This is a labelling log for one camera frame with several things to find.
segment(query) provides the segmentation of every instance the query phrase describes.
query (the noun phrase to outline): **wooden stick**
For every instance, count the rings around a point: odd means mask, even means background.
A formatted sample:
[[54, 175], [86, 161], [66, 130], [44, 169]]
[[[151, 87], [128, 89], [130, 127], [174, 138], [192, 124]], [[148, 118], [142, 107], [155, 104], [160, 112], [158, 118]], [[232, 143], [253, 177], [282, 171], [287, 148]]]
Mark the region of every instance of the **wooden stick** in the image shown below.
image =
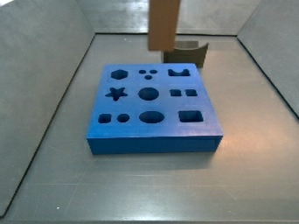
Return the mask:
[[180, 0], [151, 0], [148, 19], [148, 50], [172, 51]]

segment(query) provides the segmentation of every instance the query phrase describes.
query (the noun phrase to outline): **blue foam block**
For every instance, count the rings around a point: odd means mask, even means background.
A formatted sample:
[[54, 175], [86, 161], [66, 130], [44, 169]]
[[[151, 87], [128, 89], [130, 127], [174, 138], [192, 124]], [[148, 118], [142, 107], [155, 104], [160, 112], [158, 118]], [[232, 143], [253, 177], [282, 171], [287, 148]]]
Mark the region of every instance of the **blue foam block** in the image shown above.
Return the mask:
[[94, 154], [215, 151], [222, 137], [194, 64], [104, 67], [87, 134]]

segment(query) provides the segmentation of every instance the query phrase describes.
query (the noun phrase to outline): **rectangular hole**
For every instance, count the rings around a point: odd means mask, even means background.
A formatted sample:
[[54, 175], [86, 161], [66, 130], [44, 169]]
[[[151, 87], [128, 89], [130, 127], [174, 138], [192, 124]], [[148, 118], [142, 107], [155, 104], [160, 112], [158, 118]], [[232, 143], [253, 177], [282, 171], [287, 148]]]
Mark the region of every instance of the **rectangular hole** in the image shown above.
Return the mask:
[[171, 89], [171, 96], [183, 96], [180, 89]]
[[186, 89], [184, 92], [187, 96], [198, 96], [195, 89]]
[[182, 123], [202, 123], [203, 117], [199, 110], [179, 111]]

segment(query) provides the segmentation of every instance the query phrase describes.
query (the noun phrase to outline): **gray wall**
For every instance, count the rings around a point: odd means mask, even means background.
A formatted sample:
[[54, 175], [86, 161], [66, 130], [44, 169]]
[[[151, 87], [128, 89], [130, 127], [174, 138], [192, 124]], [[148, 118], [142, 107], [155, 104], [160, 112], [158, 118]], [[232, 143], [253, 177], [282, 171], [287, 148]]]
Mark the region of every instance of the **gray wall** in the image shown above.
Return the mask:
[[0, 21], [2, 216], [95, 33], [75, 0], [16, 0]]
[[299, 115], [298, 9], [298, 0], [263, 0], [238, 38]]
[[[178, 33], [238, 35], [261, 0], [182, 0]], [[147, 32], [148, 0], [79, 0], [96, 32]]]

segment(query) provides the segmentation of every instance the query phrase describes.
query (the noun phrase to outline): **star-shaped hole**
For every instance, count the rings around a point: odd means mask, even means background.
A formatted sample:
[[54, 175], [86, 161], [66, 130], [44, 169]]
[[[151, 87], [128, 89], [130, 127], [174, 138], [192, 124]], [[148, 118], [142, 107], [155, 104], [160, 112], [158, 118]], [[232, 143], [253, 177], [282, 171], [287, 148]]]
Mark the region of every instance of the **star-shaped hole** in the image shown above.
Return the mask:
[[126, 88], [111, 88], [110, 94], [106, 94], [106, 97], [114, 97], [114, 101], [116, 102], [122, 96], [127, 96], [127, 93], [124, 93]]

